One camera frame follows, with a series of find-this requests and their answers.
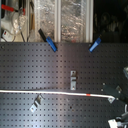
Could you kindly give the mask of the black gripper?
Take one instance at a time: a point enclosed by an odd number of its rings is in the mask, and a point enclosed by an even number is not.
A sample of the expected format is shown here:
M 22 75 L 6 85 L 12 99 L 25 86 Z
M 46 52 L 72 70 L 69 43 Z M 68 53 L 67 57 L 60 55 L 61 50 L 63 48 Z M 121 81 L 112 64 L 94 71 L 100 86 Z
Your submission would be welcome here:
M 116 87 L 116 90 L 118 91 L 118 93 L 121 93 L 122 92 L 122 89 L 120 88 L 120 86 L 117 86 Z M 104 85 L 103 86 L 103 92 L 107 95 L 111 95 L 113 97 L 116 96 L 117 92 L 114 88 L 112 88 L 111 86 L 108 86 L 108 85 Z M 108 98 L 108 101 L 110 104 L 112 104 L 114 102 L 115 98 Z

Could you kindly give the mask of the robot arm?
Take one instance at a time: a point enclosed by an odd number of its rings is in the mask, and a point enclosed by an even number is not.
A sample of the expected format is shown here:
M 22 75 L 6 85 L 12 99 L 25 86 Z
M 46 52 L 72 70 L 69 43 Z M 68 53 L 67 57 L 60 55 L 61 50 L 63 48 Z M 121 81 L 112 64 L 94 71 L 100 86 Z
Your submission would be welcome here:
M 109 96 L 108 101 L 120 101 L 125 104 L 124 113 L 109 119 L 110 128 L 128 128 L 128 66 L 123 68 L 125 80 L 118 80 L 114 84 L 103 84 L 103 92 Z

